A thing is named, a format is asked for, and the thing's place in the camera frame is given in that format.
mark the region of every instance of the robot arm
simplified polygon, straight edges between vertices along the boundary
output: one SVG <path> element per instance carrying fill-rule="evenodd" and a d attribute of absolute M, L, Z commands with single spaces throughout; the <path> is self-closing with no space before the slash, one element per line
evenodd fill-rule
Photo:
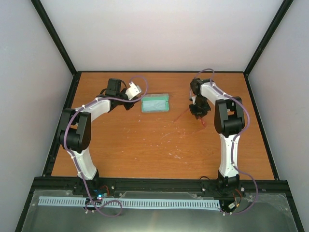
<path fill-rule="evenodd" d="M 105 94 L 102 93 L 96 97 L 97 102 L 82 110 L 72 125 L 77 125 L 77 128 L 70 128 L 67 136 L 67 147 L 74 153 L 78 165 L 84 174 L 86 180 L 92 180 L 97 169 L 92 163 L 89 153 L 89 144 L 91 140 L 91 122 L 104 113 L 110 112 L 118 105 L 124 105 L 129 110 L 133 107 L 134 102 L 121 102 L 117 100 L 103 100 L 106 97 L 114 97 L 123 100 L 135 100 L 137 95 L 141 93 L 139 86 L 136 86 L 133 82 L 130 83 L 130 88 L 124 88 L 120 91 L 121 80 L 110 79 L 107 89 L 104 89 Z M 64 133 L 68 122 L 75 114 L 77 109 L 64 109 L 60 118 L 59 128 L 57 131 L 57 140 L 63 146 Z"/>
<path fill-rule="evenodd" d="M 189 108 L 196 119 L 202 118 L 211 110 L 207 100 L 215 105 L 214 125 L 221 140 L 221 164 L 218 171 L 219 186 L 220 188 L 238 186 L 239 174 L 232 165 L 231 146 L 233 139 L 245 126 L 243 110 L 225 94 L 222 94 L 223 91 L 219 92 L 216 84 L 214 82 L 210 83 L 209 79 L 193 79 L 190 87 L 196 96 L 192 97 L 193 104 Z M 239 137 L 234 142 L 233 161 L 235 166 L 237 166 L 238 142 Z"/>

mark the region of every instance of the red wire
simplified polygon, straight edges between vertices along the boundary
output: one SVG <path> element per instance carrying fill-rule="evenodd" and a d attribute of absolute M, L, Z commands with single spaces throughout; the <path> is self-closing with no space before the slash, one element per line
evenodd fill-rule
<path fill-rule="evenodd" d="M 189 109 L 186 109 L 185 111 L 183 111 L 175 120 L 173 120 L 173 122 L 176 122 L 176 121 L 177 121 L 182 115 L 184 115 L 188 110 L 189 110 Z M 204 121 L 202 118 L 200 118 L 199 120 L 201 121 L 203 127 L 206 127 L 205 121 Z"/>
<path fill-rule="evenodd" d="M 241 195 L 240 191 L 237 188 L 235 190 L 236 190 L 236 192 L 238 192 L 240 199 L 242 199 L 242 195 Z"/>
<path fill-rule="evenodd" d="M 100 189 L 106 188 L 107 191 L 107 196 L 110 195 L 110 191 L 108 190 L 108 187 L 106 185 L 103 185 L 102 187 L 100 187 Z"/>

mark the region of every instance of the white wall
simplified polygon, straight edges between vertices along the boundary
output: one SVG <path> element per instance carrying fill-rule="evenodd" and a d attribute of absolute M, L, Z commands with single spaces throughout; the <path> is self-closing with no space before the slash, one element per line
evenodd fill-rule
<path fill-rule="evenodd" d="M 42 175 L 71 74 L 31 2 L 0 2 L 0 231 Z"/>
<path fill-rule="evenodd" d="M 282 0 L 42 0 L 77 70 L 243 71 Z"/>
<path fill-rule="evenodd" d="M 309 1 L 291 5 L 249 76 L 281 179 L 309 231 Z"/>

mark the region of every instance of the wooden table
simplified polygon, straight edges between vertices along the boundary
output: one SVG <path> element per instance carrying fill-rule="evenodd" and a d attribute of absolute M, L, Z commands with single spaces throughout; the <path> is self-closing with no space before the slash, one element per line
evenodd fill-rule
<path fill-rule="evenodd" d="M 185 111 L 190 104 L 189 83 L 194 73 L 84 72 L 72 107 L 92 101 L 106 88 L 109 78 L 128 83 L 135 75 L 147 78 L 148 93 L 169 94 L 169 112 L 144 114 L 138 102 L 129 111 L 117 106 L 97 118 L 92 123 L 90 154 L 100 176 L 196 179 L 206 175 L 217 178 L 221 151 L 219 135 L 213 125 L 214 106 L 211 105 L 212 110 L 204 117 L 205 126 Z M 203 73 L 200 78 L 210 76 Z M 240 96 L 250 113 L 251 125 L 239 141 L 238 167 L 256 179 L 274 179 L 243 74 L 218 73 L 214 80 L 225 92 Z M 137 79 L 135 83 L 145 89 L 143 80 Z M 77 175 L 70 156 L 62 147 L 52 175 Z"/>

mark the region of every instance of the purple cable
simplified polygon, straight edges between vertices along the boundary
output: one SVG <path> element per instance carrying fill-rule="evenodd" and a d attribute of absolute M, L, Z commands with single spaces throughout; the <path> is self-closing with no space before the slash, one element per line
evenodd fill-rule
<path fill-rule="evenodd" d="M 113 98 L 113 97 L 107 97 L 107 98 L 99 98 L 98 100 L 93 100 L 93 101 L 91 101 L 90 103 L 88 103 L 88 104 L 86 104 L 85 106 L 81 107 L 80 109 L 78 109 L 78 110 L 75 112 L 75 114 L 74 114 L 74 115 L 72 116 L 72 118 L 70 119 L 70 121 L 69 121 L 69 123 L 68 123 L 68 125 L 67 125 L 67 128 L 66 128 L 66 130 L 65 130 L 65 132 L 64 132 L 64 138 L 63 138 L 63 146 L 64 146 L 64 149 L 65 149 L 67 152 L 69 152 L 69 153 L 71 154 L 71 157 L 73 157 L 73 162 L 74 162 L 74 164 L 75 164 L 75 166 L 76 166 L 77 171 L 81 174 L 81 177 L 82 177 L 83 183 L 84 183 L 84 185 L 85 185 L 86 192 L 87 192 L 87 195 L 88 195 L 88 197 L 89 197 L 89 199 L 90 199 L 90 202 L 92 203 L 92 205 L 94 206 L 94 208 L 96 209 L 96 211 L 98 211 L 98 212 L 99 212 L 100 214 L 102 214 L 103 216 L 110 217 L 110 218 L 116 217 L 116 216 L 118 216 L 118 215 L 121 214 L 121 212 L 122 212 L 122 204 L 121 204 L 121 202 L 118 201 L 118 200 L 112 200 L 112 201 L 109 201 L 109 202 L 105 203 L 105 204 L 102 205 L 100 208 L 97 208 L 97 206 L 95 205 L 95 202 L 93 201 L 93 199 L 92 199 L 92 197 L 91 197 L 91 194 L 90 194 L 90 192 L 89 192 L 89 189 L 88 189 L 88 186 L 87 186 L 87 183 L 86 183 L 86 179 L 85 179 L 85 177 L 84 177 L 84 174 L 83 174 L 83 172 L 81 172 L 81 168 L 80 168 L 80 166 L 78 165 L 76 156 L 75 156 L 74 153 L 67 147 L 67 137 L 68 137 L 68 132 L 69 132 L 69 129 L 70 129 L 70 127 L 71 127 L 71 124 L 72 124 L 72 122 L 74 121 L 74 119 L 77 117 L 77 115 L 78 115 L 82 110 L 84 110 L 84 109 L 86 109 L 86 108 L 92 106 L 94 103 L 97 103 L 97 102 L 103 101 L 103 100 L 117 100 L 117 101 L 120 101 L 120 102 L 138 102 L 138 101 L 140 101 L 140 100 L 145 96 L 145 94 L 146 94 L 147 91 L 148 91 L 148 83 L 147 83 L 146 78 L 143 77 L 143 76 L 134 76 L 134 77 L 132 77 L 132 78 L 130 79 L 130 82 L 131 82 L 132 80 L 134 80 L 135 78 L 141 78 L 141 79 L 143 79 L 143 80 L 145 81 L 145 83 L 146 83 L 146 90 L 145 90 L 145 92 L 144 92 L 139 98 L 137 98 L 137 99 L 135 99 L 135 100 L 123 100 L 123 99 L 118 99 L 118 98 Z M 107 214 L 105 214 L 105 213 L 103 213 L 103 212 L 100 211 L 100 209 L 102 209 L 104 206 L 110 204 L 111 202 L 117 202 L 117 203 L 120 205 L 120 211 L 118 212 L 118 214 L 116 214 L 116 215 L 107 215 Z"/>
<path fill-rule="evenodd" d="M 233 158 L 233 153 L 234 153 L 234 142 L 235 142 L 235 140 L 236 140 L 242 133 L 244 133 L 244 132 L 248 129 L 248 127 L 249 127 L 249 125 L 250 125 L 250 115 L 249 115 L 249 112 L 247 111 L 246 107 L 244 107 L 243 104 L 241 104 L 239 101 L 237 101 L 237 100 L 236 100 L 235 98 L 233 98 L 231 95 L 228 95 L 228 94 L 224 93 L 220 88 L 218 88 L 216 85 L 213 84 L 213 81 L 212 81 L 213 76 L 214 76 L 214 70 L 213 70 L 213 69 L 204 69 L 204 70 L 200 71 L 198 74 L 196 74 L 196 76 L 194 77 L 194 79 L 197 78 L 198 75 L 200 75 L 202 72 L 204 72 L 204 71 L 206 71 L 206 70 L 211 70 L 211 71 L 212 71 L 212 76 L 211 76 L 211 78 L 210 78 L 210 84 L 211 84 L 211 86 L 212 86 L 215 90 L 217 90 L 220 94 L 222 94 L 223 96 L 226 96 L 226 97 L 229 98 L 230 100 L 234 101 L 237 105 L 239 105 L 239 106 L 243 109 L 243 111 L 246 113 L 246 115 L 247 115 L 248 123 L 247 123 L 246 127 L 245 127 L 243 130 L 241 130 L 241 131 L 234 137 L 233 143 L 232 143 L 232 146 L 231 146 L 231 161 L 232 161 L 232 164 L 234 164 L 234 158 Z M 236 167 L 236 166 L 233 166 L 233 167 L 234 167 L 234 168 L 236 169 L 236 171 L 238 171 L 239 173 L 242 173 L 242 174 L 247 175 L 248 177 L 250 177 L 250 178 L 252 179 L 254 185 L 255 185 L 255 193 L 256 193 L 256 195 L 255 195 L 255 199 L 253 200 L 252 204 L 249 205 L 246 209 L 244 209 L 244 210 L 242 210 L 242 211 L 240 211 L 240 212 L 238 212 L 238 213 L 233 213 L 233 214 L 232 214 L 232 215 L 239 215 L 239 214 L 242 214 L 242 213 L 247 212 L 247 211 L 248 211 L 250 208 L 252 208 L 252 206 L 255 204 L 255 202 L 257 201 L 257 198 L 258 198 L 258 187 L 257 187 L 256 180 L 254 179 L 254 177 L 253 177 L 252 175 L 250 175 L 249 173 L 246 173 L 246 172 L 243 172 L 243 171 L 239 170 L 238 167 Z"/>
<path fill-rule="evenodd" d="M 200 75 L 201 73 L 203 73 L 203 72 L 205 72 L 205 71 L 207 71 L 207 70 L 212 71 L 212 76 L 211 76 L 211 79 L 212 79 L 213 76 L 214 76 L 214 70 L 213 70 L 213 69 L 210 69 L 210 68 L 203 69 L 202 71 L 199 71 L 199 72 L 195 75 L 195 77 L 194 77 L 193 79 L 197 78 L 198 75 Z M 191 100 L 191 99 L 192 99 L 192 89 L 191 89 L 191 87 L 190 87 L 190 89 L 189 89 L 189 95 L 190 95 L 190 100 Z"/>

